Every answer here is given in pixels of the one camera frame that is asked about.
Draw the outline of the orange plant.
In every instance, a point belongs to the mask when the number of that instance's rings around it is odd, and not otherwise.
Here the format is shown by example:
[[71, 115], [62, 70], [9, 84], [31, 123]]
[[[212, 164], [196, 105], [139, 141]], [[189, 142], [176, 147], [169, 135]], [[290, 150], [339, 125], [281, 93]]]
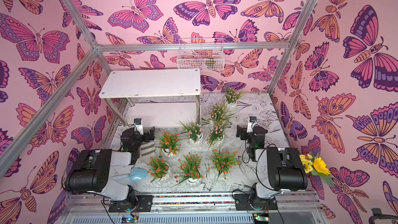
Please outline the orange plant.
[[174, 173], [176, 183], [181, 184], [185, 181], [195, 183], [204, 178], [200, 172], [202, 157], [198, 154], [190, 152], [178, 159], [178, 162], [179, 167]]
[[178, 133], [163, 132], [159, 137], [159, 154], [166, 158], [175, 159], [180, 152], [180, 137]]
[[230, 170], [234, 166], [239, 166], [240, 161], [237, 158], [237, 152], [230, 152], [225, 149], [213, 149], [210, 156], [212, 167], [218, 172], [218, 178], [222, 177], [224, 180], [230, 174]]
[[166, 178], [169, 173], [170, 166], [165, 160], [158, 157], [151, 157], [150, 161], [147, 163], [147, 166], [149, 166], [148, 173], [152, 177], [152, 183], [154, 181], [159, 181], [163, 178]]

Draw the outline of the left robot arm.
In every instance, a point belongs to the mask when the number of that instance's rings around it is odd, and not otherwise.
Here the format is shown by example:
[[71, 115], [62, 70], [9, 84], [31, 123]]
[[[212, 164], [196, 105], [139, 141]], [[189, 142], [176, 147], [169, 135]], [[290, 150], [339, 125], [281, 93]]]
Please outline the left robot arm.
[[140, 201], [132, 183], [147, 176], [147, 170], [134, 168], [143, 143], [155, 140], [155, 127], [148, 132], [134, 128], [123, 131], [121, 150], [84, 150], [66, 174], [63, 188], [67, 192], [96, 194], [111, 201], [118, 211], [132, 212]]

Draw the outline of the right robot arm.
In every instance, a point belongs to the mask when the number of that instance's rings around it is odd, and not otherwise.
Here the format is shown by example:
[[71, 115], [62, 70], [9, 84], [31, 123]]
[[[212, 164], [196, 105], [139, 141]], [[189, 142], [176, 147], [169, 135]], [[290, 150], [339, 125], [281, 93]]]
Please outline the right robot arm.
[[247, 192], [234, 190], [232, 193], [238, 211], [277, 210], [278, 195], [307, 188], [300, 153], [289, 146], [282, 130], [268, 131], [257, 124], [238, 125], [236, 136], [245, 142], [245, 152], [255, 174], [255, 181]]

